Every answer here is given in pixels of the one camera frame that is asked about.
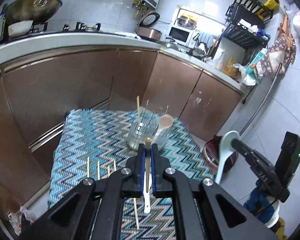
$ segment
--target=open lid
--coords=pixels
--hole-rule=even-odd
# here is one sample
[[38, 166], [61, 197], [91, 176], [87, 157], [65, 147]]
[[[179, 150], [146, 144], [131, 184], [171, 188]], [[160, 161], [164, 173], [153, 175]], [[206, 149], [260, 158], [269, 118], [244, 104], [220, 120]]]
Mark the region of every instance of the open lid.
[[138, 24], [140, 27], [151, 27], [159, 18], [160, 14], [150, 11], [139, 20]]

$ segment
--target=bolt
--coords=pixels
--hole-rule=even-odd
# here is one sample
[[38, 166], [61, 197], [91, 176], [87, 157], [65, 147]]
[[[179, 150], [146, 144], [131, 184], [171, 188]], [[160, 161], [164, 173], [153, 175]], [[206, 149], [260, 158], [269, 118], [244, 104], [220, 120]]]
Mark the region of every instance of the bolt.
[[123, 168], [121, 169], [121, 173], [124, 174], [124, 175], [128, 175], [130, 174], [131, 170], [129, 168]]
[[205, 178], [202, 182], [206, 186], [211, 186], [213, 184], [213, 180], [208, 178]]
[[166, 172], [167, 174], [172, 175], [172, 174], [174, 174], [174, 173], [176, 172], [176, 170], [175, 170], [174, 168], [169, 167], [169, 168], [166, 168], [166, 169], [165, 169], [165, 172]]
[[93, 183], [93, 179], [91, 179], [91, 178], [85, 178], [83, 180], [83, 184], [86, 186], [90, 186], [90, 185], [92, 185], [92, 183]]

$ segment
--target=tablecloth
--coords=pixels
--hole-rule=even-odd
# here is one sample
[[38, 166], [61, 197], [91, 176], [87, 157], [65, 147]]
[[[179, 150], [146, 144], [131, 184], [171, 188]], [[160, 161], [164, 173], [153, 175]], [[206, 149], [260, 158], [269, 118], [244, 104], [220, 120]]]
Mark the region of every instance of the tablecloth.
[[[90, 158], [90, 177], [107, 177], [107, 167], [113, 172], [113, 159], [117, 169], [125, 167], [128, 158], [137, 155], [127, 144], [127, 136], [135, 112], [106, 110], [72, 110], [67, 115], [60, 143], [53, 154], [53, 168], [48, 208], [57, 203], [86, 177], [87, 157]], [[200, 149], [191, 139], [186, 127], [176, 120], [171, 135], [160, 151], [170, 160], [173, 168], [187, 177], [202, 180], [213, 178], [210, 168], [200, 157]], [[125, 199], [121, 239], [175, 239], [173, 208], [170, 198], [152, 197], [151, 212], [143, 213], [144, 200], [137, 199], [140, 229], [136, 229], [133, 201]]]

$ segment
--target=blue glove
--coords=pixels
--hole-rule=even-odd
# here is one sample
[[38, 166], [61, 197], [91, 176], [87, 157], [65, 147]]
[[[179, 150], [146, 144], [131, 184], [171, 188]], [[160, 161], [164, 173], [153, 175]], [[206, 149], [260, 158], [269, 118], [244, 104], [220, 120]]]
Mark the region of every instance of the blue glove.
[[259, 202], [263, 206], [264, 209], [261, 211], [258, 215], [257, 218], [262, 222], [262, 223], [267, 223], [271, 219], [274, 213], [274, 208], [273, 206], [269, 206], [270, 203], [267, 199], [267, 195], [264, 192], [260, 192], [260, 186], [261, 186], [261, 181], [258, 179], [256, 182], [256, 188], [252, 190], [250, 194], [250, 199], [244, 203], [244, 208], [246, 208], [249, 211], [255, 210], [256, 204]]

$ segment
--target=white microwave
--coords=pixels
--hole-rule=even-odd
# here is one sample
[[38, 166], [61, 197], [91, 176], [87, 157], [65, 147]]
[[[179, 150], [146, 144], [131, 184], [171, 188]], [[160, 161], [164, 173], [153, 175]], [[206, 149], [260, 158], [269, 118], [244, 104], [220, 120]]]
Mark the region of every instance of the white microwave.
[[170, 24], [166, 37], [173, 38], [178, 44], [188, 46], [193, 35], [193, 30], [189, 30], [178, 25]]

